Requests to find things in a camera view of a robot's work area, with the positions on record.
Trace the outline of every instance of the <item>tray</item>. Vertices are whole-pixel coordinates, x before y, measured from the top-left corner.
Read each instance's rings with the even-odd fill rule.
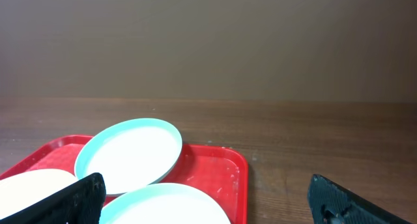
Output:
[[[74,174],[78,153],[92,138],[69,135],[55,139],[0,175],[0,180],[35,169],[62,169]],[[186,184],[210,195],[232,224],[246,224],[248,163],[225,147],[184,144],[173,170],[161,182]],[[105,205],[114,197],[107,197]]]

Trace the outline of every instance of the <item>plain background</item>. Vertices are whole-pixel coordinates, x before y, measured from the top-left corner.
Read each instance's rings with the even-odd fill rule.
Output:
[[[0,0],[0,96],[417,101],[417,0]]]

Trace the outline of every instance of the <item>white plate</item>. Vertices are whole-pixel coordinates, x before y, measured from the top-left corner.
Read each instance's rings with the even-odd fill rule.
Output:
[[[60,169],[39,169],[0,180],[0,219],[76,182],[74,175]]]
[[[103,176],[108,195],[119,195],[159,182],[173,168],[182,139],[172,124],[134,119],[116,124],[92,138],[78,154],[78,179]]]
[[[230,224],[206,193],[182,184],[161,183],[129,192],[103,208],[100,224]]]

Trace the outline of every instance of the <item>table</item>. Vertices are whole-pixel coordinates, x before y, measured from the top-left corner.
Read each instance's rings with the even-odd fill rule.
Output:
[[[241,152],[248,223],[313,223],[313,173],[417,222],[417,104],[0,98],[0,173],[51,139],[140,117],[173,123],[187,143]]]

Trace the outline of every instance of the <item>wall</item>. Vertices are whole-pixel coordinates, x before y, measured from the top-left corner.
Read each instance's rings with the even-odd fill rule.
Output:
[[[417,101],[416,0],[0,0],[0,95]]]

